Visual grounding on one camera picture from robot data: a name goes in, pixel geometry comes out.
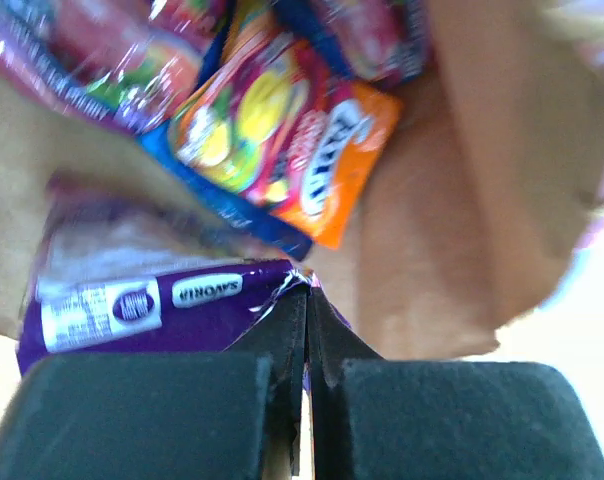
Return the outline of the red brown paper bag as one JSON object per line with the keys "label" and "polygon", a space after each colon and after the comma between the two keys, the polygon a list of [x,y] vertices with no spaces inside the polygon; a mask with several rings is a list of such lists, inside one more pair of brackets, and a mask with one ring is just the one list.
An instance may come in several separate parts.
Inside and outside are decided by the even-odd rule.
{"label": "red brown paper bag", "polygon": [[[342,248],[315,250],[329,298],[379,353],[496,348],[545,300],[600,203],[604,35],[592,3],[431,1],[437,67],[404,115]],[[134,142],[36,104],[0,74],[0,335],[16,338],[62,171],[183,208],[193,196]]]}

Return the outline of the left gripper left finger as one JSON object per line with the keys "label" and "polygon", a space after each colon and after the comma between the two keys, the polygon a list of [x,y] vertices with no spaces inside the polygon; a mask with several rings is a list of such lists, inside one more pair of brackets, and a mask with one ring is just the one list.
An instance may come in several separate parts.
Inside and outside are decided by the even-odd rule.
{"label": "left gripper left finger", "polygon": [[299,470],[307,290],[217,353],[63,354],[20,382],[0,479],[289,479]]}

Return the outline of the red snack packet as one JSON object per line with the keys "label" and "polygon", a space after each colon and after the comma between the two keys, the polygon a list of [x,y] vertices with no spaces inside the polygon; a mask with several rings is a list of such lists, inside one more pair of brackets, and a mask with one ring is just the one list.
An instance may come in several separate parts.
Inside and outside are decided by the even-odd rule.
{"label": "red snack packet", "polygon": [[49,109],[134,135],[219,64],[230,1],[0,1],[0,72]]}

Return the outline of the blue Doritos chips packet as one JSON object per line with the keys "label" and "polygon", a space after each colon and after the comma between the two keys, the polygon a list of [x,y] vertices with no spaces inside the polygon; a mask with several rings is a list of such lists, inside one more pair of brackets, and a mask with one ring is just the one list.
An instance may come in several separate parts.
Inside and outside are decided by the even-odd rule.
{"label": "blue Doritos chips packet", "polygon": [[[293,51],[296,70],[310,89],[302,108],[322,107],[329,99],[326,83],[345,82],[351,71],[337,40],[329,34],[308,1],[238,1],[225,28],[225,40],[215,40],[213,51],[248,47],[241,35],[258,21],[265,21],[258,36],[264,51],[276,55]],[[229,128],[230,152],[220,166],[201,167],[191,157],[179,156],[178,123],[185,119],[192,100],[160,126],[138,136],[141,147],[169,173],[180,180],[206,208],[233,227],[245,231],[286,255],[303,260],[316,242],[314,233],[300,216],[288,219],[297,200],[297,173],[289,165],[286,134],[281,145],[273,138],[250,139],[239,130],[237,111],[250,83],[265,72],[266,64],[255,54],[230,55],[211,76],[219,82],[211,106],[217,121]]]}

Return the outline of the orange Fox's fruits packet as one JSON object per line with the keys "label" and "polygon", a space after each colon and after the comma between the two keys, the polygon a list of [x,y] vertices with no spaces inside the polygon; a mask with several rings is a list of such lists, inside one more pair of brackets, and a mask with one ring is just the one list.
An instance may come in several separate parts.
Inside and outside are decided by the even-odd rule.
{"label": "orange Fox's fruits packet", "polygon": [[333,74],[294,34],[259,30],[233,43],[171,118],[168,138],[206,180],[336,249],[400,110]]}

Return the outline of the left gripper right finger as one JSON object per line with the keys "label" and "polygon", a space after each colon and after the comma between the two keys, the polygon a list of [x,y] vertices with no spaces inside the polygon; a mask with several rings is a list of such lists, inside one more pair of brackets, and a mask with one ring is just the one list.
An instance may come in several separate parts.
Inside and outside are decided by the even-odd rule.
{"label": "left gripper right finger", "polygon": [[582,403],[530,362],[390,361],[308,299],[319,479],[604,479]]}

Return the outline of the purple snack packet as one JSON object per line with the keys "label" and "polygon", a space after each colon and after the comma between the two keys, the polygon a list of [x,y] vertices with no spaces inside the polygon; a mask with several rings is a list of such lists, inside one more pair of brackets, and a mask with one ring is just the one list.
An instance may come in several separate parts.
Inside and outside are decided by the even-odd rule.
{"label": "purple snack packet", "polygon": [[222,351],[317,275],[211,214],[84,187],[52,193],[16,349]]}

